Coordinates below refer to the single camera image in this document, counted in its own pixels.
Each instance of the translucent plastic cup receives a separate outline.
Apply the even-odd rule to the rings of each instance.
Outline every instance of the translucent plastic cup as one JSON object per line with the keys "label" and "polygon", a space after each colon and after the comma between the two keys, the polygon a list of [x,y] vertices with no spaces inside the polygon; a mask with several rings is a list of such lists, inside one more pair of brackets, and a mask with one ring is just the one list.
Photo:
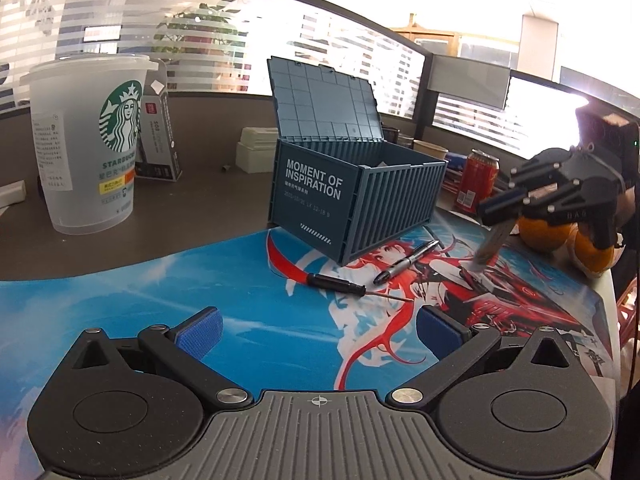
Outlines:
{"label": "translucent plastic cup", "polygon": [[87,234],[133,210],[140,101],[147,70],[138,54],[71,56],[34,66],[31,126],[53,227]]}

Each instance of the metal screw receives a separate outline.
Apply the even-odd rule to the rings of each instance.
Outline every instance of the metal screw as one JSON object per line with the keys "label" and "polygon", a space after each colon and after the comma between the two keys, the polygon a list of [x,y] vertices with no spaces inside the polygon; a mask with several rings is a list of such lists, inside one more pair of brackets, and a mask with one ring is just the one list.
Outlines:
{"label": "metal screw", "polygon": [[401,404],[415,404],[422,400],[422,392],[415,388],[398,388],[391,393],[391,398]]}
{"label": "metal screw", "polygon": [[239,404],[245,402],[249,398],[249,394],[240,388],[226,388],[220,390],[216,397],[223,404]]}

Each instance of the silver pen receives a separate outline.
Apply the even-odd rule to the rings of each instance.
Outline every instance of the silver pen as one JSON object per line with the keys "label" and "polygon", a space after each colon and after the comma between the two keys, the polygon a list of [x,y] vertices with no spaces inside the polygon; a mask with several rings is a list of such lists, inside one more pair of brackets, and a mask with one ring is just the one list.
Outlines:
{"label": "silver pen", "polygon": [[424,243],[418,247],[416,247],[415,251],[404,258],[392,263],[385,270],[380,272],[373,279],[374,285],[382,285],[383,283],[388,282],[392,277],[397,276],[401,272],[407,270],[411,267],[415,262],[417,262],[424,254],[431,251],[437,244],[440,242],[437,240],[431,240],[427,243]]}

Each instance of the yellow label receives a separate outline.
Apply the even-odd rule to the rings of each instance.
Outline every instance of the yellow label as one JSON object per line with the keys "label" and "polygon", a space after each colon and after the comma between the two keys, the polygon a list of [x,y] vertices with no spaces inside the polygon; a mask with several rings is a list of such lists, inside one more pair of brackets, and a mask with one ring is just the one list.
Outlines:
{"label": "yellow label", "polygon": [[125,184],[125,175],[121,175],[118,178],[114,178],[113,180],[108,180],[107,182],[101,182],[100,185],[100,194],[104,195],[106,193],[111,193],[120,189]]}

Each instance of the triangular hole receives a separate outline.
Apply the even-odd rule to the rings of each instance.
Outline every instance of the triangular hole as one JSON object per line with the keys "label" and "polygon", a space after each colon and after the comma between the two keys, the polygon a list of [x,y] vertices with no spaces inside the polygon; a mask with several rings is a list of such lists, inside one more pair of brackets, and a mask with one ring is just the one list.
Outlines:
{"label": "triangular hole", "polygon": [[77,370],[78,368],[92,368],[106,364],[109,364],[109,360],[104,354],[100,343],[91,341],[78,358],[78,361],[76,361],[74,368]]}
{"label": "triangular hole", "polygon": [[562,351],[553,339],[543,339],[536,350],[531,362],[535,365],[554,366],[556,368],[567,368],[569,363],[562,355]]}

